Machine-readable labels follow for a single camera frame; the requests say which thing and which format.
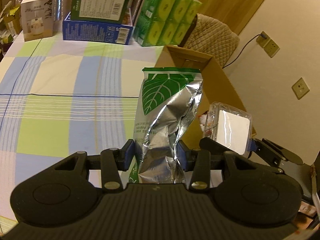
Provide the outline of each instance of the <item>white wall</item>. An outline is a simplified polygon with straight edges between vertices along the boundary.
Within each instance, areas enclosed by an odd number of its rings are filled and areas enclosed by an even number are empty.
[[[311,164],[320,150],[320,0],[265,0],[241,32],[229,62],[261,31],[280,51],[269,58],[253,41],[225,72],[253,115],[258,138]],[[297,100],[291,86],[300,77],[310,92]]]

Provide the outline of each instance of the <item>open cardboard box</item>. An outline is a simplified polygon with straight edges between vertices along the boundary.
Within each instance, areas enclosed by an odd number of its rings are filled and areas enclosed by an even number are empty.
[[[230,80],[213,56],[191,49],[165,46],[155,67],[187,67],[200,69],[203,77],[203,93],[197,114],[209,110],[213,102],[221,102],[246,111]],[[196,118],[182,137],[189,149],[199,148],[202,131]]]

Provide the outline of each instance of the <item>plaid tablecloth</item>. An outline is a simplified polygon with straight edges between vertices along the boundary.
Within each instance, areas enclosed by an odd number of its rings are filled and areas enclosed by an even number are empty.
[[[24,42],[0,63],[0,225],[15,220],[13,188],[78,150],[90,155],[132,137],[144,67],[162,47],[63,41]],[[98,173],[90,181],[99,185]]]

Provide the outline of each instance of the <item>wall socket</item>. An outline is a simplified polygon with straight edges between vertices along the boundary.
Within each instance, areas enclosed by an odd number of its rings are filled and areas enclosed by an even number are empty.
[[[270,40],[264,47],[264,51],[269,55],[269,57],[274,57],[279,50],[280,47],[273,40]]]
[[[292,90],[296,94],[297,99],[301,99],[310,91],[303,78],[300,78],[297,82],[295,82],[295,84],[292,86]]]
[[[261,34],[265,35],[267,38],[259,36],[256,39],[256,42],[260,45],[261,48],[264,48],[268,44],[268,42],[271,40],[271,38],[265,32],[262,32]]]

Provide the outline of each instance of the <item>green leaf design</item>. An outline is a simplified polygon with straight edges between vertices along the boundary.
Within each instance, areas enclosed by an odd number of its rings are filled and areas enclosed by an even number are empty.
[[[191,74],[149,73],[142,87],[142,107],[144,115],[182,90],[193,81]]]

